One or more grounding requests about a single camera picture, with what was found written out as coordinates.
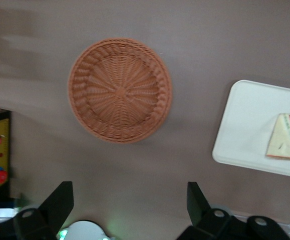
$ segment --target white tray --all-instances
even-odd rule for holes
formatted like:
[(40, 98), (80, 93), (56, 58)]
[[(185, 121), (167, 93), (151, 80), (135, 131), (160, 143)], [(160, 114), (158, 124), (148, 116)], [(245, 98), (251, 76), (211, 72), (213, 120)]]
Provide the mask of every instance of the white tray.
[(265, 156), (281, 113), (290, 113), (290, 88), (249, 80), (236, 82), (213, 149), (215, 161), (290, 176), (290, 160)]

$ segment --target round woven basket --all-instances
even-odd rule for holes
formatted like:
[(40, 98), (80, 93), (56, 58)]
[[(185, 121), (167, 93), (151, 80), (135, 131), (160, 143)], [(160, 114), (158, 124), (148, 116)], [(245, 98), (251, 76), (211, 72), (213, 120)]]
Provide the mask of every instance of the round woven basket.
[(69, 78), (78, 121), (108, 142), (134, 143), (166, 119), (172, 86), (161, 58), (141, 42), (109, 38), (87, 48)]

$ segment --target brown wicker plate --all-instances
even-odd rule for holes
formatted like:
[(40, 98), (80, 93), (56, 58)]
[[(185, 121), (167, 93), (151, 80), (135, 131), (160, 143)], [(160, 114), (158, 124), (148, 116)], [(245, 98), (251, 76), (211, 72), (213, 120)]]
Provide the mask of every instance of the brown wicker plate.
[(76, 60), (69, 99), (89, 132), (108, 142), (133, 143), (164, 122), (172, 86), (165, 64), (152, 49), (133, 39), (109, 38)]

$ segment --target green light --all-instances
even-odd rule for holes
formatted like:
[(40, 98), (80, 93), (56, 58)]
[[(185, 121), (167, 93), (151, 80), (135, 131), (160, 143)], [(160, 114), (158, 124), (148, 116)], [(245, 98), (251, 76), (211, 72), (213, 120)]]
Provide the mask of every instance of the green light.
[(60, 236), (59, 240), (64, 240), (65, 239), (65, 236), (67, 235), (67, 232), (68, 232), (67, 230), (61, 231), (59, 233), (59, 236)]

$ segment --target metal screw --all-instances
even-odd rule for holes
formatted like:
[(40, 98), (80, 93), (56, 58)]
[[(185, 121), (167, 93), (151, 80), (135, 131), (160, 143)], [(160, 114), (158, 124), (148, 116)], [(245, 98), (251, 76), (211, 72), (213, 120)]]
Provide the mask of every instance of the metal screw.
[(28, 210), (26, 212), (23, 213), (23, 218), (27, 218), (27, 217), (30, 217), (32, 214), (34, 213), (33, 210)]
[(215, 212), (214, 212), (214, 214), (215, 214), (215, 216), (216, 217), (224, 217), (225, 216), (225, 214), (221, 211), (221, 210), (216, 210)]
[(264, 219), (261, 219), (260, 217), (255, 218), (255, 222), (256, 222), (258, 225), (261, 225), (261, 226), (266, 226), (266, 225), (267, 225), (267, 222), (266, 222)]

